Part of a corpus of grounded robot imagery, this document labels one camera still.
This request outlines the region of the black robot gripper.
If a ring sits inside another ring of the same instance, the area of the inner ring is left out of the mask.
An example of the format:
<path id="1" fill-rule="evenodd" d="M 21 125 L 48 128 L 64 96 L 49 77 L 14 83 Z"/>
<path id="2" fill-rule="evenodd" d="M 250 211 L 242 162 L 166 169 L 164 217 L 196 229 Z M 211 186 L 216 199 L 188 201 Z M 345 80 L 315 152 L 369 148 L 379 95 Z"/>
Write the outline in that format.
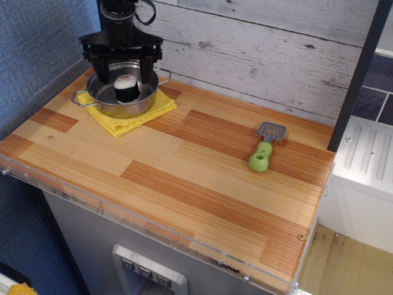
<path id="1" fill-rule="evenodd" d="M 151 24 L 154 19 L 144 22 L 137 15 L 128 19 L 104 20 L 105 28 L 100 32 L 81 36 L 82 53 L 104 83 L 109 83 L 109 63 L 116 60 L 140 60 L 141 82 L 150 81 L 153 63 L 162 59 L 163 39 L 137 29 L 135 21 L 143 25 Z"/>

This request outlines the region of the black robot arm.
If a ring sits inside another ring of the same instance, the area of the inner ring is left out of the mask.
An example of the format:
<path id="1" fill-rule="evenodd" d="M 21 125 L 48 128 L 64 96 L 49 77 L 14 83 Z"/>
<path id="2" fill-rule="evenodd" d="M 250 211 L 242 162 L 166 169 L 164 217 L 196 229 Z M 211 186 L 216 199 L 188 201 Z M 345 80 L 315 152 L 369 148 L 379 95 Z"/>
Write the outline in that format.
<path id="1" fill-rule="evenodd" d="M 150 81 L 154 63 L 162 59 L 163 39 L 138 30 L 137 1 L 100 1 L 101 31 L 81 36 L 82 53 L 98 79 L 109 83 L 109 64 L 116 60 L 139 60 L 141 82 Z"/>

